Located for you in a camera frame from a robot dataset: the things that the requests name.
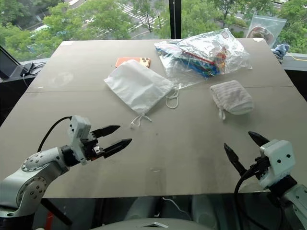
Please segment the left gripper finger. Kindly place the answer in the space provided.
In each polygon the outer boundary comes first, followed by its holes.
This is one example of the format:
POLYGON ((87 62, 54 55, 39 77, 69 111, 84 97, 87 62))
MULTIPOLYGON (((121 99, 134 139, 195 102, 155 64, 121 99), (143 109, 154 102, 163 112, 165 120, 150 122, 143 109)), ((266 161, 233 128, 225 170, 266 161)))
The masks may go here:
POLYGON ((103 153, 103 157, 108 158, 108 157, 120 152, 121 150, 126 148, 131 143, 131 141, 132 141, 131 138, 122 139, 122 140, 116 142, 115 144, 105 148, 104 153, 103 153))
POLYGON ((108 125, 106 127, 99 128, 99 129, 92 131, 92 134, 96 138, 101 138, 101 137, 105 137, 105 136, 112 134, 113 132, 115 132, 119 128, 120 128, 119 125, 108 125))

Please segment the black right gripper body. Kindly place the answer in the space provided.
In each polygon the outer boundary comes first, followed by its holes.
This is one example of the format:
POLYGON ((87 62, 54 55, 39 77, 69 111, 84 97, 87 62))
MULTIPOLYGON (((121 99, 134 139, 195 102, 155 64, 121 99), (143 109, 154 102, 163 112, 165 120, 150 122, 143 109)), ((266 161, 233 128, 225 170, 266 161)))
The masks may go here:
POLYGON ((256 176, 258 180, 265 174, 265 172, 270 167, 271 163, 267 156, 255 158, 255 162, 250 166, 253 175, 256 176))

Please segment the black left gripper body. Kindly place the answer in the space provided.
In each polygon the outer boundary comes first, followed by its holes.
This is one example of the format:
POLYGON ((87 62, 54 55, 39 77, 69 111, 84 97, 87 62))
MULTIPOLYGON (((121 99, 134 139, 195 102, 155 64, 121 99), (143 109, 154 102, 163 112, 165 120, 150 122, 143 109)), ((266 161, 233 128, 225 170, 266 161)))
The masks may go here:
POLYGON ((90 132, 87 138, 83 139, 83 154, 87 161, 94 161, 104 154, 103 148, 98 145, 98 138, 90 132))

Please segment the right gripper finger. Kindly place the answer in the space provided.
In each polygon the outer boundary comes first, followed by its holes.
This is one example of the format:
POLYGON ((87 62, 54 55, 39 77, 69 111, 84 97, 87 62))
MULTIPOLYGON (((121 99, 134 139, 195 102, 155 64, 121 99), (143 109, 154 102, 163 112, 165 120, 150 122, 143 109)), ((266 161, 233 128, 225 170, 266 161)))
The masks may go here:
POLYGON ((236 153, 226 144, 224 143, 224 150, 226 152, 226 155, 231 162, 231 164, 234 166, 234 168, 237 170, 240 176, 243 176, 244 173, 247 171, 246 168, 241 164, 239 161, 239 157, 236 155, 236 153))
POLYGON ((270 142, 266 137, 262 136, 259 133, 249 131, 248 134, 259 147, 270 142))

